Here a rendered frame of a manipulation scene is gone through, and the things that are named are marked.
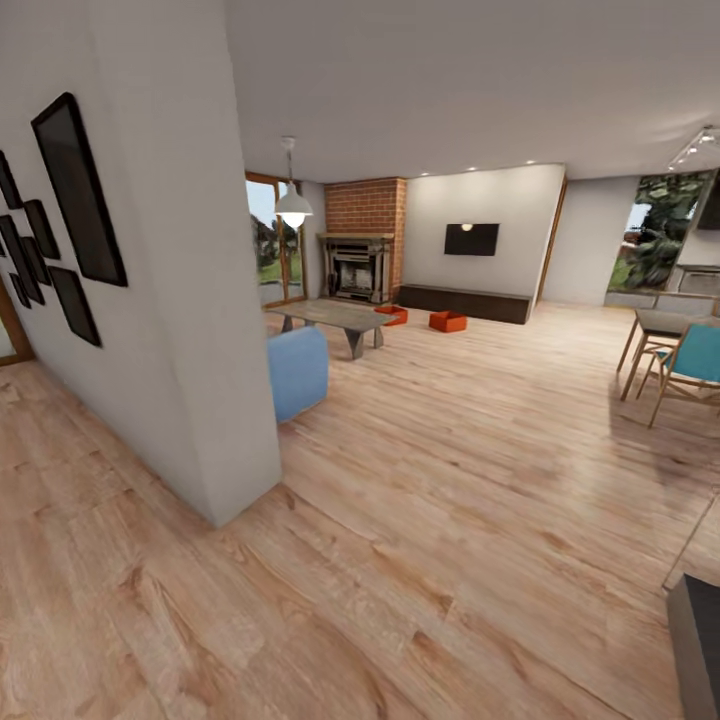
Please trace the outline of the storage box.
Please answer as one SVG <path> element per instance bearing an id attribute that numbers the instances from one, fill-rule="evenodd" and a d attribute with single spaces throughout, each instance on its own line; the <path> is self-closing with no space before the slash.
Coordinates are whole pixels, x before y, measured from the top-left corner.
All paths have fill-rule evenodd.
<path id="1" fill-rule="evenodd" d="M 401 306 L 391 305 L 390 307 L 375 307 L 374 312 L 399 316 L 397 320 L 386 323 L 385 325 L 387 327 L 407 323 L 407 310 Z"/>
<path id="2" fill-rule="evenodd" d="M 466 315 L 452 311 L 432 312 L 429 317 L 429 327 L 441 333 L 452 333 L 466 329 Z"/>

